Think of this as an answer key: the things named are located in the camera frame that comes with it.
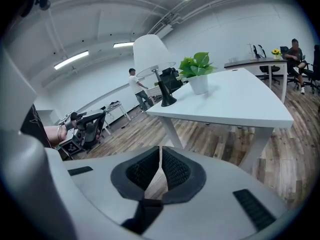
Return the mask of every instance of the white flower pot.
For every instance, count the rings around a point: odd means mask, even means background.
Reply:
[[[194,94],[204,94],[208,92],[208,75],[200,75],[188,78]]]

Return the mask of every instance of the ceiling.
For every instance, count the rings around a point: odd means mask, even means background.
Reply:
[[[132,55],[132,47],[114,43],[155,34],[221,3],[236,0],[50,0],[42,11],[35,5],[26,18],[17,20],[4,44],[19,70],[31,80],[41,75],[42,86],[110,58]],[[77,53],[90,55],[60,70],[54,65]]]

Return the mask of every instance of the white lamp shade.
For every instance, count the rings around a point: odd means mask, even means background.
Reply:
[[[135,40],[133,57],[137,72],[154,67],[158,67],[162,71],[174,65],[168,49],[155,34],[143,35]]]

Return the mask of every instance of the ceiling light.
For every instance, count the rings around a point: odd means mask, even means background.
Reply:
[[[134,42],[120,42],[120,43],[115,43],[113,45],[113,48],[117,48],[117,47],[124,47],[124,46],[133,46]]]
[[[86,50],[86,51],[84,51],[84,52],[81,52],[81,53],[79,53],[79,54],[77,54],[77,55],[74,55],[74,56],[71,57],[71,58],[68,58],[68,59],[60,62],[59,64],[55,65],[54,68],[55,68],[56,70],[58,70],[58,69],[60,69],[61,67],[69,64],[70,62],[73,62],[73,61],[75,61],[75,60],[77,60],[77,59],[80,59],[80,58],[82,58],[82,57],[84,57],[84,56],[87,56],[87,55],[89,55],[89,52]]]

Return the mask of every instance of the man in white shirt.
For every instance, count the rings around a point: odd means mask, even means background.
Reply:
[[[152,107],[154,105],[152,100],[147,96],[146,92],[142,89],[142,87],[147,90],[148,90],[148,88],[139,82],[139,79],[136,77],[136,70],[134,68],[129,69],[129,74],[130,74],[129,85],[131,86],[131,88],[136,96],[136,99],[140,103],[140,106],[141,106],[143,112],[146,112],[147,106],[143,102],[142,99],[145,99],[148,102],[150,107]]]

